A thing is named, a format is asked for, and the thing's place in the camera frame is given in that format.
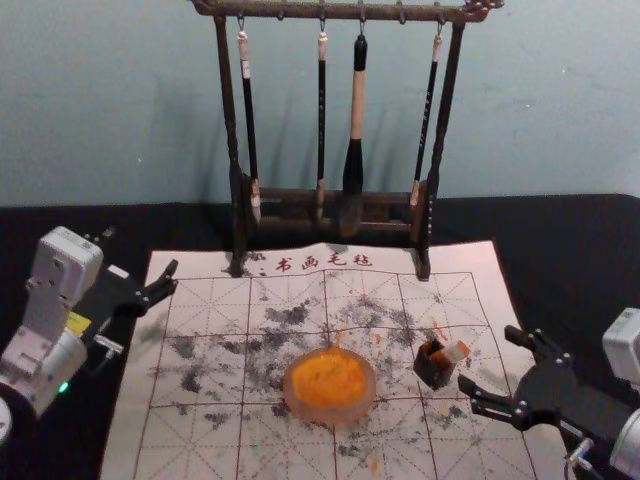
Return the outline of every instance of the hanging brush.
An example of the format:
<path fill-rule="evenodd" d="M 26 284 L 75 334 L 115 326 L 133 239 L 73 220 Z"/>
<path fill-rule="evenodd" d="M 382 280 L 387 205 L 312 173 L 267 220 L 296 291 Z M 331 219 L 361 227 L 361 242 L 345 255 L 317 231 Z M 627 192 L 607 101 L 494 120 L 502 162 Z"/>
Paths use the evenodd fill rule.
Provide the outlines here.
<path fill-rule="evenodd" d="M 256 158 L 256 134 L 253 125 L 253 100 L 251 99 L 251 70 L 249 68 L 249 37 L 244 31 L 244 17 L 238 16 L 238 50 L 242 69 L 242 90 L 244 111 L 247 118 L 247 142 L 249 144 L 249 169 L 251 174 L 251 210 L 256 224 L 260 223 L 260 183 L 258 181 L 258 160 Z"/>
<path fill-rule="evenodd" d="M 351 100 L 351 136 L 342 175 L 342 198 L 338 224 L 342 236 L 358 232 L 362 219 L 362 117 L 364 115 L 364 86 L 366 81 L 367 40 L 360 20 L 360 35 L 354 45 L 353 93 Z"/>
<path fill-rule="evenodd" d="M 422 174 L 422 160 L 424 158 L 424 148 L 427 143 L 427 132 L 429 130 L 429 117 L 431 115 L 431 104 L 433 101 L 433 89 L 436 83 L 438 72 L 438 61 L 440 60 L 440 48 L 442 47 L 442 24 L 438 23 L 438 32 L 433 39 L 433 53 L 431 55 L 431 72 L 429 72 L 429 84 L 427 86 L 427 97 L 424 102 L 424 112 L 422 114 L 422 130 L 420 131 L 420 143 L 418 144 L 418 159 L 416 160 L 416 171 L 413 176 L 413 187 L 409 197 L 409 206 L 413 209 L 418 203 L 418 192 L 420 186 L 420 176 Z"/>

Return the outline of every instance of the black tablecloth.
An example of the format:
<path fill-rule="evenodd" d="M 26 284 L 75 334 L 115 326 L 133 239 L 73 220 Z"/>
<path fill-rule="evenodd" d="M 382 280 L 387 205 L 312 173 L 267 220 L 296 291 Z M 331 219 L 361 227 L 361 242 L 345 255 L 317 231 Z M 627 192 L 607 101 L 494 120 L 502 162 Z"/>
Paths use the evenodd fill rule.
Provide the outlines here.
<path fill-rule="evenodd" d="M 625 307 L 640 307 L 640 199 L 451 199 L 438 201 L 435 215 L 435 244 L 494 239 L 521 323 L 542 328 L 574 352 L 583 381 L 635 401 L 628 385 L 613 378 L 601 337 Z M 38 239 L 53 227 L 95 234 L 115 225 L 107 260 L 144 279 L 154 249 L 229 249 L 229 219 L 224 205 L 0 209 L 0 346 L 22 317 Z M 290 248 L 320 240 L 339 241 L 287 232 L 265 235 L 251 246 Z M 369 234 L 350 243 L 406 246 L 407 238 Z M 127 343 L 132 331 L 131 320 L 117 318 L 109 333 Z M 124 363 L 120 359 L 97 378 L 75 378 L 38 430 L 9 446 L 0 473 L 9 479 L 97 478 Z"/>

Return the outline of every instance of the ink stain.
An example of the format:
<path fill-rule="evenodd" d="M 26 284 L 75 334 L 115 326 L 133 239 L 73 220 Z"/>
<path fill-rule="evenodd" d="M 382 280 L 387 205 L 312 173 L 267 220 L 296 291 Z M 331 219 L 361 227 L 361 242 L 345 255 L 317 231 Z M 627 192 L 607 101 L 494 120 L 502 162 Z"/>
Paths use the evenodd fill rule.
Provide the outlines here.
<path fill-rule="evenodd" d="M 141 327 L 138 332 L 140 343 L 160 342 L 164 338 L 164 319 L 159 317 L 152 325 Z"/>
<path fill-rule="evenodd" d="M 259 262 L 260 260 L 266 259 L 267 257 L 265 257 L 262 252 L 247 252 L 247 260 L 251 260 L 252 262 Z"/>
<path fill-rule="evenodd" d="M 449 407 L 449 415 L 453 415 L 454 418 L 467 418 L 467 415 L 455 405 Z"/>
<path fill-rule="evenodd" d="M 343 457 L 357 457 L 359 456 L 360 449 L 355 445 L 346 447 L 345 445 L 338 446 L 338 453 Z"/>
<path fill-rule="evenodd" d="M 248 352 L 258 352 L 262 348 L 262 342 L 257 339 L 252 339 L 247 342 L 247 351 Z"/>
<path fill-rule="evenodd" d="M 382 323 L 382 317 L 380 316 L 380 314 L 379 313 L 372 313 L 371 317 L 369 318 L 369 321 L 366 323 L 365 327 L 373 328 L 373 327 L 377 327 L 381 323 Z"/>
<path fill-rule="evenodd" d="M 218 395 L 218 392 L 214 392 L 213 390 L 207 390 L 206 392 L 204 392 L 204 394 L 207 397 L 211 397 L 214 402 L 220 402 L 222 400 L 222 398 L 220 398 L 220 395 Z"/>
<path fill-rule="evenodd" d="M 289 409 L 284 403 L 279 403 L 278 405 L 271 406 L 271 412 L 274 417 L 286 418 L 289 416 Z"/>
<path fill-rule="evenodd" d="M 467 414 L 459 407 L 451 405 L 447 415 L 443 415 L 441 413 L 429 414 L 429 418 L 436 424 L 440 425 L 443 430 L 447 430 L 453 424 L 453 420 L 455 418 L 467 418 Z"/>
<path fill-rule="evenodd" d="M 200 365 L 193 365 L 182 377 L 180 386 L 187 392 L 198 393 L 200 391 L 200 384 L 196 379 L 201 372 L 202 367 Z"/>
<path fill-rule="evenodd" d="M 415 332 L 407 329 L 391 330 L 388 335 L 391 342 L 397 343 L 398 345 L 406 348 L 411 348 L 415 337 Z"/>
<path fill-rule="evenodd" d="M 222 347 L 228 352 L 240 355 L 244 351 L 244 345 L 240 343 L 224 342 Z"/>
<path fill-rule="evenodd" d="M 291 325 L 301 325 L 309 316 L 307 305 L 309 305 L 309 300 L 291 309 L 276 310 L 274 308 L 267 308 L 265 317 L 271 322 L 280 324 L 282 328 Z"/>
<path fill-rule="evenodd" d="M 179 402 L 171 402 L 171 405 L 173 405 L 174 407 L 176 407 L 178 409 L 178 414 L 181 417 L 183 417 L 187 413 L 189 413 L 189 406 L 188 405 L 184 405 L 184 404 L 179 403 Z"/>
<path fill-rule="evenodd" d="M 283 332 L 272 332 L 267 330 L 264 336 L 264 347 L 269 350 L 279 350 L 282 345 L 287 343 L 289 334 Z"/>
<path fill-rule="evenodd" d="M 211 429 L 217 430 L 220 425 L 229 420 L 228 413 L 207 413 L 204 418 L 211 422 Z"/>
<path fill-rule="evenodd" d="M 169 340 L 169 345 L 182 358 L 193 358 L 195 337 L 176 337 Z"/>
<path fill-rule="evenodd" d="M 349 433 L 349 440 L 358 440 L 364 436 L 362 432 L 351 432 Z"/>
<path fill-rule="evenodd" d="M 401 328 L 415 325 L 413 317 L 405 314 L 404 309 L 389 307 L 367 296 L 342 307 L 337 318 L 343 323 L 353 323 L 364 328 L 378 327 L 385 321 L 391 321 L 394 326 Z"/>

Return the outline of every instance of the orange stain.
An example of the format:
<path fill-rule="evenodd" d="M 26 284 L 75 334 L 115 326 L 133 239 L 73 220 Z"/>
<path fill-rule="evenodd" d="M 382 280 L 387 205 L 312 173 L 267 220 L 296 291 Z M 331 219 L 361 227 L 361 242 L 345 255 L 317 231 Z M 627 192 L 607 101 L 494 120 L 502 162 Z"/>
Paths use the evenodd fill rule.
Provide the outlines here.
<path fill-rule="evenodd" d="M 438 322 L 436 322 L 435 320 L 433 321 L 433 328 L 435 329 L 436 333 L 438 333 L 442 338 L 444 338 L 445 340 L 449 340 L 447 335 L 444 333 L 443 328 L 438 325 Z"/>
<path fill-rule="evenodd" d="M 342 336 L 344 335 L 344 332 L 338 332 L 336 333 L 336 347 L 340 346 L 340 342 L 342 341 Z"/>

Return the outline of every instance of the grid paper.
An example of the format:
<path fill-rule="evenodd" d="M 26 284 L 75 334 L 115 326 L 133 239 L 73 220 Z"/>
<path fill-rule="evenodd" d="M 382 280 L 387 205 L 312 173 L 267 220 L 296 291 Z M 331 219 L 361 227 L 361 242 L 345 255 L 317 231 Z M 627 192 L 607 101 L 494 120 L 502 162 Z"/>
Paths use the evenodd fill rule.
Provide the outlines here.
<path fill-rule="evenodd" d="M 154 253 L 149 277 L 177 258 L 179 284 L 136 326 L 103 478 L 561 475 L 557 432 L 523 435 L 473 415 L 457 389 L 463 373 L 509 395 L 532 365 L 526 350 L 503 339 L 515 316 L 499 268 L 501 285 L 487 283 L 488 274 L 497 281 L 492 245 L 434 251 L 441 255 L 432 254 L 428 282 L 417 280 L 409 252 L 394 249 L 253 252 L 240 279 L 223 271 L 223 253 Z M 453 268 L 463 265 L 467 271 Z M 415 352 L 432 338 L 472 350 L 436 392 L 412 370 Z M 282 401 L 284 369 L 329 345 L 361 354 L 376 373 L 374 406 L 349 427 L 300 422 Z"/>

